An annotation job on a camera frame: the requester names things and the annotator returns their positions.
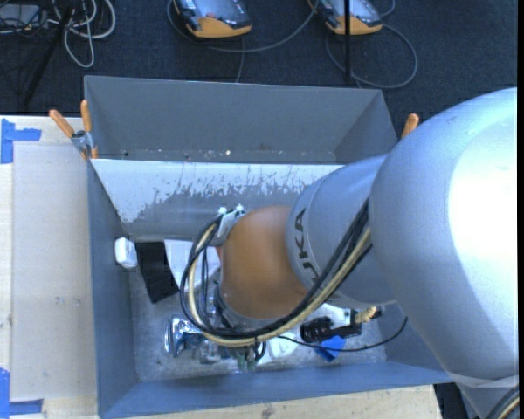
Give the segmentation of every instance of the black object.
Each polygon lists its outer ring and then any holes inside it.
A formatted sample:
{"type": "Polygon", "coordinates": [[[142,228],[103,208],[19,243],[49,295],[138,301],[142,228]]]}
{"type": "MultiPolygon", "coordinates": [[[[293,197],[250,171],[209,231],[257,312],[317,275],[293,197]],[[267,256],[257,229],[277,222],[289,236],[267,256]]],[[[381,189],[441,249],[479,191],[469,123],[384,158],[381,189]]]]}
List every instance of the black object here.
{"type": "Polygon", "coordinates": [[[361,335],[361,323],[355,323],[356,311],[351,312],[351,321],[347,326],[332,328],[329,317],[319,317],[300,326],[300,336],[306,343],[322,342],[332,337],[342,338],[361,335]]]}
{"type": "Polygon", "coordinates": [[[138,265],[149,299],[156,303],[178,292],[178,284],[169,267],[164,243],[137,243],[138,265]]]}
{"type": "Polygon", "coordinates": [[[46,66],[48,65],[49,61],[51,60],[52,53],[54,52],[54,48],[57,45],[56,43],[57,40],[62,42],[62,35],[64,34],[64,29],[68,25],[68,22],[70,21],[70,18],[72,17],[72,14],[76,10],[77,2],[78,0],[66,0],[66,7],[64,10],[64,14],[62,15],[62,18],[60,19],[59,25],[57,27],[57,33],[59,37],[56,38],[56,36],[52,36],[51,41],[47,45],[45,55],[38,62],[37,70],[33,73],[33,76],[31,77],[29,88],[27,89],[24,99],[22,101],[25,111],[27,110],[29,103],[31,102],[31,99],[33,98],[33,94],[35,93],[35,90],[37,90],[38,83],[40,82],[41,78],[43,77],[43,73],[45,72],[46,66]]]}
{"type": "Polygon", "coordinates": [[[343,0],[343,14],[345,17],[346,43],[344,45],[346,57],[346,84],[351,85],[351,9],[349,0],[343,0]]]}
{"type": "Polygon", "coordinates": [[[240,0],[175,0],[176,11],[198,38],[245,34],[252,21],[240,0]]]}

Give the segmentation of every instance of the blue object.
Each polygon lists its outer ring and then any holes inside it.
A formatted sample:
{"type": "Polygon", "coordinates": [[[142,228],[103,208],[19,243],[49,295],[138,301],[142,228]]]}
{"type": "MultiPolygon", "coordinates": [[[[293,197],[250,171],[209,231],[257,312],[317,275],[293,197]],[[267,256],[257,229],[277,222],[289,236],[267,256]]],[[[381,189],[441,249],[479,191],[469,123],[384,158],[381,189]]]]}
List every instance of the blue object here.
{"type": "Polygon", "coordinates": [[[0,368],[0,418],[9,419],[10,415],[30,415],[40,413],[43,399],[28,402],[10,402],[10,372],[0,368]]]}
{"type": "Polygon", "coordinates": [[[16,125],[2,118],[2,147],[0,149],[0,163],[14,161],[14,141],[39,141],[41,131],[38,129],[16,130],[16,125]]]}
{"type": "Polygon", "coordinates": [[[323,347],[316,347],[314,350],[325,361],[332,361],[338,356],[345,344],[345,339],[339,335],[335,335],[331,339],[322,341],[321,346],[323,347]]]}

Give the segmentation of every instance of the white connector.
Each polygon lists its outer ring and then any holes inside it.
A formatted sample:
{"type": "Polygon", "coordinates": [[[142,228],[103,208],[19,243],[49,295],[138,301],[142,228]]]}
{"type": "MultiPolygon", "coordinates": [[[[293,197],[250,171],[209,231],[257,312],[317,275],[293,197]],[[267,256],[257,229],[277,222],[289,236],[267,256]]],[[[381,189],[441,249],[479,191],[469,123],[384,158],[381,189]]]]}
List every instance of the white connector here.
{"type": "Polygon", "coordinates": [[[134,269],[138,266],[138,253],[134,242],[119,237],[114,241],[114,258],[125,269],[134,269]]]}

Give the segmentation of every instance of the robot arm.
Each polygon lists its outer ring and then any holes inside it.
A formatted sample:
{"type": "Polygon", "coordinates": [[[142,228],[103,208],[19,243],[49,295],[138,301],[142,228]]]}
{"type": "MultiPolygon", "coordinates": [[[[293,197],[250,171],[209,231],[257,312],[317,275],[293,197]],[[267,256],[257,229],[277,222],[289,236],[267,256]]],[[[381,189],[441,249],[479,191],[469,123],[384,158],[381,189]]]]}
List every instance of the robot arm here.
{"type": "Polygon", "coordinates": [[[292,207],[239,218],[222,246],[222,326],[206,324],[193,291],[191,319],[210,340],[248,347],[323,302],[397,302],[486,417],[518,390],[516,96],[455,106],[387,155],[322,177],[292,207]]]}

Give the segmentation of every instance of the gray bin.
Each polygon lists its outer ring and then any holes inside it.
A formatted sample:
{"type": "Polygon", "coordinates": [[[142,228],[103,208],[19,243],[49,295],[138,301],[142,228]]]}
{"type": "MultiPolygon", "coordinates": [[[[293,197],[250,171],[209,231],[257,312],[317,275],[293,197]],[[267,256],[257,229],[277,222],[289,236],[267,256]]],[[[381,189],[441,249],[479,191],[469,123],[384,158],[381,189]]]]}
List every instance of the gray bin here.
{"type": "MultiPolygon", "coordinates": [[[[327,167],[388,153],[397,139],[380,91],[101,76],[86,76],[84,84],[99,149],[99,159],[88,162],[87,179],[101,417],[450,381],[411,324],[395,340],[333,363],[318,362],[317,356],[315,364],[293,361],[242,373],[179,360],[162,349],[163,326],[180,312],[178,295],[153,306],[144,296],[140,273],[125,271],[114,259],[118,237],[135,242],[190,239],[222,205],[293,204],[302,190],[299,184],[316,178],[314,169],[326,172],[327,167]],[[295,188],[291,180],[275,182],[276,187],[281,183],[280,190],[269,192],[256,192],[258,179],[246,193],[233,187],[188,198],[167,194],[150,211],[121,217],[128,206],[117,194],[140,198],[150,194],[157,169],[195,164],[208,174],[220,172],[220,180],[224,164],[256,166],[263,179],[275,178],[276,168],[285,166],[305,180],[300,178],[295,188]]],[[[374,330],[363,330],[363,343],[390,337],[403,322],[397,304],[387,308],[388,315],[374,321],[374,330]]]]}

